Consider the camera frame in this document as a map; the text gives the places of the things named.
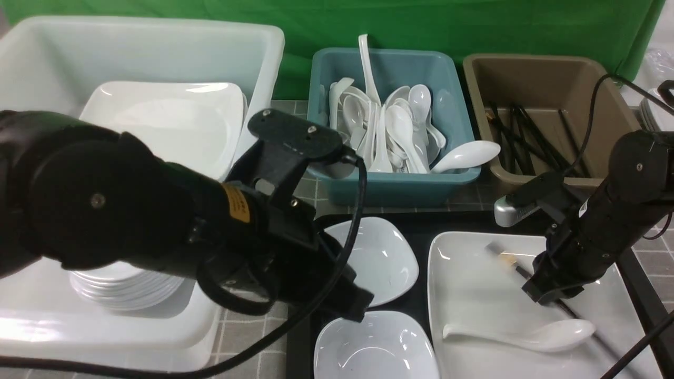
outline green backdrop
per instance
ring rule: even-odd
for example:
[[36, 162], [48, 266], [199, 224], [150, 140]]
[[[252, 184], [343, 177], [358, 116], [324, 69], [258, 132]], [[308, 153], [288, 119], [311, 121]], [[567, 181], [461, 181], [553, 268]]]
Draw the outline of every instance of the green backdrop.
[[286, 48], [275, 98], [306, 98], [324, 47], [581, 55], [633, 78], [665, 0], [0, 0], [14, 24], [35, 15], [201, 18], [276, 25]]

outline yellow label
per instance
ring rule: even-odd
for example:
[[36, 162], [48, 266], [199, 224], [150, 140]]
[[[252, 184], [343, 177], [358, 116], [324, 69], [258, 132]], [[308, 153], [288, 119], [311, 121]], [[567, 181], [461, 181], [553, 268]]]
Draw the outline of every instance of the yellow label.
[[241, 190], [231, 185], [222, 184], [229, 200], [229, 214], [243, 223], [251, 222], [251, 211], [248, 208], [248, 202]]

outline brown plastic bin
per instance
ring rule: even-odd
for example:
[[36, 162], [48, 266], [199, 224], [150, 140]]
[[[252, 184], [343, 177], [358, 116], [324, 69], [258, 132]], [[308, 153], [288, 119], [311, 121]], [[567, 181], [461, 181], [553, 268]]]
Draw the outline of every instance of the brown plastic bin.
[[[604, 67], [582, 57], [474, 54], [464, 60], [464, 70], [483, 140], [494, 141], [496, 133], [487, 121], [486, 112], [491, 113], [489, 103], [498, 106], [505, 126], [509, 126], [510, 105], [516, 103], [526, 109], [541, 133], [566, 160], [574, 161], [576, 155], [557, 111], [564, 112], [576, 146], [580, 147], [588, 125], [592, 90], [596, 81], [606, 74]], [[599, 186], [607, 174], [613, 145], [622, 135], [638, 129], [637, 119], [616, 86], [611, 80], [605, 80], [597, 93], [592, 133], [583, 155], [591, 178], [567, 177], [565, 183], [584, 190]], [[524, 136], [528, 142], [534, 141], [526, 132]], [[550, 169], [535, 156], [532, 161], [537, 175]], [[534, 178], [506, 171], [498, 158], [489, 166], [499, 179], [501, 194]]]

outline teal plastic bin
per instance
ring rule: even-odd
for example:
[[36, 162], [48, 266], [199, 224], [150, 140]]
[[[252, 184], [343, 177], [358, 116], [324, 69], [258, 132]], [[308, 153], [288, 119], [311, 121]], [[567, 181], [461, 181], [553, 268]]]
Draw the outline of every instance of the teal plastic bin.
[[[454, 62], [435, 51], [370, 50], [377, 91], [384, 102], [401, 86], [425, 84], [433, 96], [433, 125], [447, 137], [444, 156], [451, 149], [473, 141], [466, 101]], [[309, 88], [308, 120], [325, 126], [329, 118], [328, 91], [339, 79], [354, 78], [354, 86], [364, 90], [363, 66], [358, 49], [323, 49], [313, 56]], [[324, 180], [330, 201], [340, 205], [354, 202], [358, 173], [334, 180], [312, 172]], [[446, 204], [452, 194], [480, 175], [480, 167], [448, 171], [442, 174], [368, 173], [368, 206], [437, 207]]]

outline white rectangular tray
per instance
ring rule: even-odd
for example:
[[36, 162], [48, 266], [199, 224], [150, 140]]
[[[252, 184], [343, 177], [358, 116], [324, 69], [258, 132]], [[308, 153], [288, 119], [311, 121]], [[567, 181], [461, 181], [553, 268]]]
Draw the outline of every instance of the white rectangular tray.
[[[431, 244], [428, 261], [429, 318], [433, 346], [443, 378], [597, 379], [614, 363], [596, 341], [564, 353], [535, 353], [478, 339], [444, 342], [442, 329], [455, 322], [475, 328], [531, 330], [567, 316], [534, 303], [521, 287], [524, 279], [485, 247], [498, 241], [532, 272], [532, 262], [545, 249], [538, 236], [447, 232]], [[625, 353], [644, 336], [625, 284], [614, 265], [577, 297], [565, 300], [594, 322], [617, 352]], [[662, 378], [650, 348], [618, 378]]]

